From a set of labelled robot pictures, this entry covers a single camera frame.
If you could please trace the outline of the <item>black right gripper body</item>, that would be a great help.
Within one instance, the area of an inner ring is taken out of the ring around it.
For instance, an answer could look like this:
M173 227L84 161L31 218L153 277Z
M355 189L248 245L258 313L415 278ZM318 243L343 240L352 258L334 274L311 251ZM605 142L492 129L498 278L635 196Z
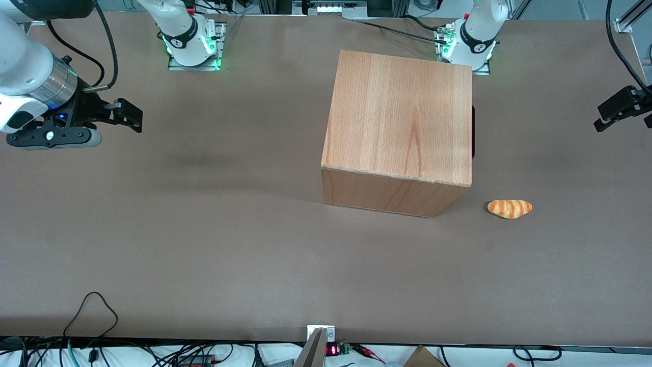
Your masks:
M60 128L96 128L96 122L118 125L119 121L112 118L112 110L107 109L107 105L108 102L102 100L97 93L75 93L68 102L42 115L39 127L53 125Z

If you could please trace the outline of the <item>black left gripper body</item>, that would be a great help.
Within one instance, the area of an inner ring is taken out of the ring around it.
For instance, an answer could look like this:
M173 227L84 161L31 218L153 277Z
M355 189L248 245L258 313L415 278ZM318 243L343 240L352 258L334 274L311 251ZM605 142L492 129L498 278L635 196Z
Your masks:
M631 86L632 109L631 116L636 117L651 112L651 95L643 90Z

